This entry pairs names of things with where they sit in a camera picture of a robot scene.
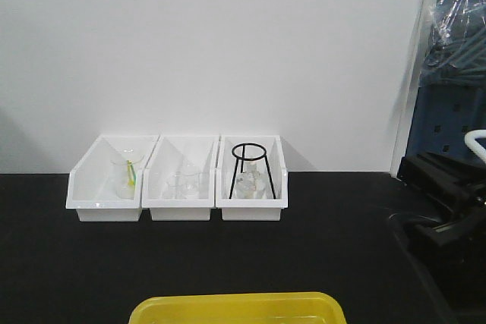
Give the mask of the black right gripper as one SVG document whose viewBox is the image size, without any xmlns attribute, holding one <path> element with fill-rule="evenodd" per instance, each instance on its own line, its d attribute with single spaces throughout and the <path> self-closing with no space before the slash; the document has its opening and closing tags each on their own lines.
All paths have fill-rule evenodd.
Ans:
<svg viewBox="0 0 486 324">
<path fill-rule="evenodd" d="M 413 254 L 425 263 L 485 261 L 485 184 L 478 164 L 437 153 L 401 159 L 398 178 L 433 203 L 437 220 L 413 225 Z"/>
</svg>

